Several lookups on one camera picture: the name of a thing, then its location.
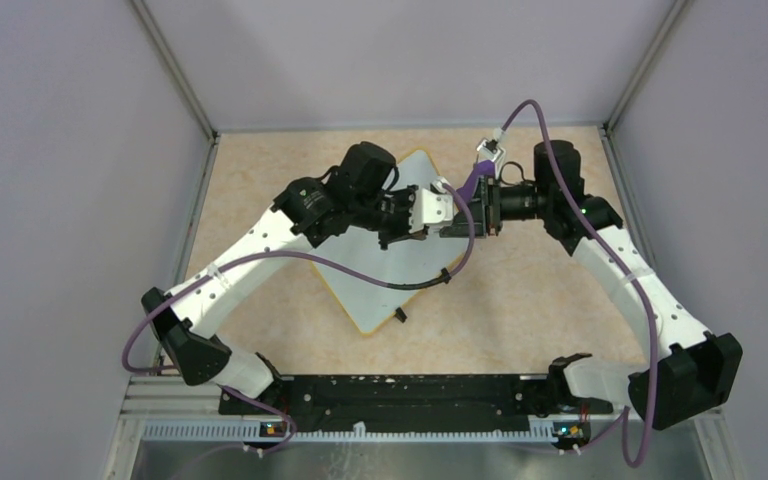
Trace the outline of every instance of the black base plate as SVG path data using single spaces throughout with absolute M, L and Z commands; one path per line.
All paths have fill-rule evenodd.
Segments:
M 300 432 L 503 432 L 529 429 L 528 416 L 577 413 L 553 404 L 545 378 L 521 375 L 297 375 L 273 383 L 260 400 L 288 413 Z M 611 404 L 585 400 L 591 414 Z M 222 396 L 221 415 L 263 411 Z

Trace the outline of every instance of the black clip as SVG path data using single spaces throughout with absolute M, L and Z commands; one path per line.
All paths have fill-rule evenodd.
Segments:
M 449 273 L 449 270 L 446 269 L 446 267 L 443 267 L 440 269 L 440 276 L 445 279 L 443 280 L 443 283 L 445 283 L 446 285 L 448 285 L 449 282 L 452 281 L 452 275 Z
M 402 323 L 405 323 L 405 320 L 408 319 L 408 314 L 406 314 L 405 311 L 402 310 L 402 307 L 397 307 L 396 311 L 393 312 L 393 316 L 395 316 Z

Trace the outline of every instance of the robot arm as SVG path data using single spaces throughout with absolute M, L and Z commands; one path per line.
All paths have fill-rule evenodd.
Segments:
M 383 188 L 388 177 L 390 186 Z M 256 259 L 227 271 L 221 266 L 262 252 L 307 253 L 350 226 L 377 232 L 381 248 L 386 249 L 397 241 L 424 239 L 451 222 L 451 195 L 417 186 L 394 191 L 397 180 L 396 160 L 386 150 L 367 142 L 353 145 L 343 162 L 323 177 L 291 182 L 242 238 L 191 278 L 167 292 L 149 290 L 142 299 L 146 312 L 194 282 L 212 277 L 152 322 L 155 336 L 184 381 L 188 385 L 209 381 L 257 397 L 277 376 L 266 359 L 223 343 L 216 332 L 288 258 Z
M 631 270 L 625 275 L 605 249 L 591 237 L 561 193 L 551 169 L 546 146 L 534 148 L 534 180 L 516 186 L 499 184 L 505 152 L 498 146 L 503 134 L 494 134 L 478 146 L 479 158 L 495 165 L 495 178 L 486 176 L 470 202 L 474 228 L 480 236 L 498 235 L 506 220 L 543 221 L 546 232 L 558 240 L 573 259 L 587 269 L 628 322 L 649 359 L 649 322 L 636 279 L 649 297 L 657 332 L 658 383 L 653 426 L 667 428 L 724 403 L 731 391 L 742 356 L 731 334 L 715 336 L 672 296 L 658 275 L 638 253 L 622 219 L 602 198 L 584 193 L 580 177 L 581 156 L 569 142 L 554 140 L 552 150 L 564 183 L 583 216 Z M 463 236 L 466 219 L 456 215 L 441 236 Z M 634 407 L 643 416 L 647 409 L 649 365 L 607 362 L 589 354 L 556 359 L 549 367 L 556 400 L 575 405 L 578 399 L 598 398 Z

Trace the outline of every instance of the gray wall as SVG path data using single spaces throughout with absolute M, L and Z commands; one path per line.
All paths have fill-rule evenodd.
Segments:
M 605 120 L 671 0 L 149 0 L 220 130 Z M 533 116 L 524 115 L 533 123 Z
M 101 475 L 205 152 L 125 1 L 0 0 L 0 478 Z
M 768 2 L 696 2 L 618 143 L 665 282 L 743 344 L 728 420 L 768 478 Z

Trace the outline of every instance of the beige table surface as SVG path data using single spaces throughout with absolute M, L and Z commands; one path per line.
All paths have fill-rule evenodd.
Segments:
M 279 132 L 222 135 L 190 258 L 193 275 L 242 236 L 293 179 L 319 176 L 362 140 L 396 158 L 429 153 L 461 185 L 475 145 L 489 129 Z M 586 191 L 619 200 L 595 127 L 552 128 L 582 154 Z M 512 128 L 508 158 L 531 176 L 536 128 Z M 514 177 L 515 169 L 506 171 Z M 539 221 L 507 222 L 500 237 L 478 240 L 449 285 L 405 307 L 405 324 L 387 321 L 362 335 L 306 261 L 292 261 L 230 316 L 220 337 L 266 356 L 281 373 L 537 373 L 576 352 L 642 362 L 631 330 L 588 272 Z

